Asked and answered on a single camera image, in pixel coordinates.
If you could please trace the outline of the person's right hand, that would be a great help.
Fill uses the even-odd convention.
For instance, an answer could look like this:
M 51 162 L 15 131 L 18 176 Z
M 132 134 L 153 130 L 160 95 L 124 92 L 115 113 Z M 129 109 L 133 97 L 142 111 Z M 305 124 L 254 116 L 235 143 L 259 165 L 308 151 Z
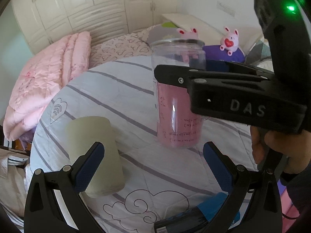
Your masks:
M 250 127 L 252 137 L 252 155 L 255 163 L 259 164 L 265 156 L 264 146 L 260 142 L 257 127 Z M 279 153 L 287 156 L 288 163 L 284 169 L 288 174 L 299 174 L 310 164 L 310 132 L 302 131 L 298 135 L 285 135 L 269 131 L 264 138 L 265 144 Z

